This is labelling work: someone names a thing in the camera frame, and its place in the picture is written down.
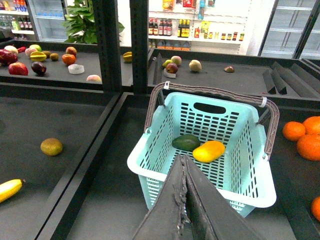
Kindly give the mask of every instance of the shopping basket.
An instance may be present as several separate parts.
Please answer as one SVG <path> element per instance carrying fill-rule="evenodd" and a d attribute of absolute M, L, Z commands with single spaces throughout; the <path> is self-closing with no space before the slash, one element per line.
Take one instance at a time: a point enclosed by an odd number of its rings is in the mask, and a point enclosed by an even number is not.
<path fill-rule="evenodd" d="M 164 100 L 162 89 L 175 92 L 169 93 Z M 206 94 L 234 101 L 204 96 Z M 155 110 L 157 99 L 159 106 Z M 259 117 L 254 106 L 266 107 L 266 111 Z M 268 118 L 266 136 L 262 124 Z M 270 207 L 276 201 L 269 159 L 278 121 L 278 107 L 266 97 L 160 83 L 151 93 L 144 133 L 128 157 L 127 165 L 138 174 L 150 209 L 175 156 L 189 155 L 194 160 L 191 151 L 174 148 L 173 139 L 192 134 L 202 144 L 220 141 L 225 145 L 225 153 L 220 158 L 211 163 L 194 162 L 229 204 L 246 217 L 254 208 Z"/>

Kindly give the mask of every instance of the light blue plastic basket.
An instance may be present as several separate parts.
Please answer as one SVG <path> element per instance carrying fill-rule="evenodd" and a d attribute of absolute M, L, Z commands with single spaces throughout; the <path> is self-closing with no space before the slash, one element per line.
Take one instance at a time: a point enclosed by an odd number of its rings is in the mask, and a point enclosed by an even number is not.
<path fill-rule="evenodd" d="M 196 109 L 206 104 L 225 109 L 209 113 Z M 255 207 L 266 208 L 276 201 L 268 154 L 266 133 L 257 124 L 259 115 L 253 106 L 181 92 L 170 93 L 164 105 L 157 107 L 152 123 L 142 135 L 127 160 L 139 175 L 148 209 L 154 204 L 177 154 L 189 155 L 172 146 L 183 134 L 197 136 L 201 143 L 217 140 L 225 153 L 211 163 L 194 162 L 216 186 L 223 197 L 243 217 Z"/>

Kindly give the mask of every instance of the basket handle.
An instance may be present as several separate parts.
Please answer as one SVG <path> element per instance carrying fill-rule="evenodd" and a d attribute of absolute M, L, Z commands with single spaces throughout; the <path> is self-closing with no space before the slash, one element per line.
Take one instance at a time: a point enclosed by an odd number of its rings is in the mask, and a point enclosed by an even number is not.
<path fill-rule="evenodd" d="M 273 101 L 267 99 L 266 97 L 243 95 L 243 94 L 234 93 L 232 91 L 223 90 L 220 88 L 207 87 L 207 86 L 189 86 L 189 85 L 171 83 L 169 81 L 162 82 L 156 85 L 151 92 L 148 111 L 146 114 L 146 119 L 144 124 L 144 132 L 146 132 L 147 128 L 151 126 L 153 114 L 156 108 L 157 98 L 159 100 L 160 105 L 164 105 L 162 89 L 176 90 L 176 91 L 185 92 L 185 93 L 217 95 L 221 97 L 230 98 L 232 100 L 236 100 L 242 103 L 251 104 L 253 106 L 259 106 L 262 108 L 266 107 L 268 111 L 266 111 L 265 114 L 263 114 L 263 118 L 265 120 L 266 116 L 270 115 L 270 123 L 269 123 L 268 132 L 266 136 L 264 152 L 268 155 L 268 159 L 270 159 L 270 155 L 271 155 L 275 138 L 276 138 L 278 122 L 279 122 L 279 109 Z"/>

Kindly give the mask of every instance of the glass door fridge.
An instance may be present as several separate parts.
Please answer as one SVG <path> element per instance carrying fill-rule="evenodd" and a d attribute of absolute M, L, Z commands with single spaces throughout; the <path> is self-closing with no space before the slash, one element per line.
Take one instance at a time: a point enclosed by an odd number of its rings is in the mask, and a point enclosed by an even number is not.
<path fill-rule="evenodd" d="M 66 29 L 62 26 L 67 6 L 65 0 L 28 0 L 35 30 L 41 42 L 64 42 Z"/>
<path fill-rule="evenodd" d="M 303 48 L 304 56 L 314 55 L 312 52 L 319 48 L 320 25 L 317 23 L 311 31 L 310 23 L 318 7 L 319 0 L 275 1 L 258 55 L 299 58 Z"/>
<path fill-rule="evenodd" d="M 315 21 L 310 35 L 306 40 L 306 44 L 302 50 L 300 59 L 315 59 L 320 60 L 320 19 L 319 15 Z"/>

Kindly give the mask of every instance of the banana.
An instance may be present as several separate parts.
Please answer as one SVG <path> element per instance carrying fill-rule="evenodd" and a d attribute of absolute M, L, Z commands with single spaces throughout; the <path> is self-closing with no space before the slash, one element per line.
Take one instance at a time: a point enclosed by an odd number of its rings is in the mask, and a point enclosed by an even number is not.
<path fill-rule="evenodd" d="M 13 179 L 0 184 L 0 203 L 15 195 L 25 182 L 22 179 Z"/>

